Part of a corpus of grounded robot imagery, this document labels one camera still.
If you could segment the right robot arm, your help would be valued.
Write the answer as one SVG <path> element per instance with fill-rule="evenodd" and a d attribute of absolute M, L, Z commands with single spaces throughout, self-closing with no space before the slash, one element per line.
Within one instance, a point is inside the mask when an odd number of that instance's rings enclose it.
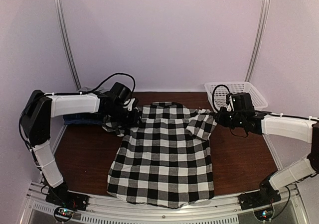
<path fill-rule="evenodd" d="M 242 128 L 259 134 L 269 143 L 279 170 L 260 183 L 259 204 L 267 204 L 283 187 L 319 173 L 319 120 L 266 111 L 227 111 L 221 108 L 215 121 L 230 130 Z"/>

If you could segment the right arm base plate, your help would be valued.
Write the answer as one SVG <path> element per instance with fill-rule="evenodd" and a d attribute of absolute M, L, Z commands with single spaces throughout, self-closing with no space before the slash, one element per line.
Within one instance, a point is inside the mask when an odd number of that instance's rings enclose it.
<path fill-rule="evenodd" d="M 254 209 L 270 205 L 281 200 L 277 191 L 260 189 L 250 193 L 242 193 L 238 196 L 239 204 L 242 210 Z"/>

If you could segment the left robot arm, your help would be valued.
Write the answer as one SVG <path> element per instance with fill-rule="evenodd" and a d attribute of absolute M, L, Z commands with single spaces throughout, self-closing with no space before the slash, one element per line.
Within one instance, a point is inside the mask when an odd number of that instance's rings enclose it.
<path fill-rule="evenodd" d="M 64 179 L 50 147 L 51 119 L 77 113 L 99 113 L 117 122 L 134 124 L 138 121 L 137 104 L 138 99 L 130 98 L 126 92 L 32 92 L 21 113 L 19 127 L 45 180 L 50 187 L 55 188 L 51 195 L 59 205 L 69 205 L 72 196 L 59 187 Z"/>

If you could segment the black white checkered shirt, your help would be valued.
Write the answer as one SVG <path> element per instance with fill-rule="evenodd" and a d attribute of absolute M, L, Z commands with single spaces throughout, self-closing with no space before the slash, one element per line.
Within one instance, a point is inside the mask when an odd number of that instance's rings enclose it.
<path fill-rule="evenodd" d="M 212 199 L 213 113 L 173 102 L 141 106 L 137 113 L 132 126 L 104 118 L 104 129 L 122 139 L 109 169 L 108 194 L 170 209 Z"/>

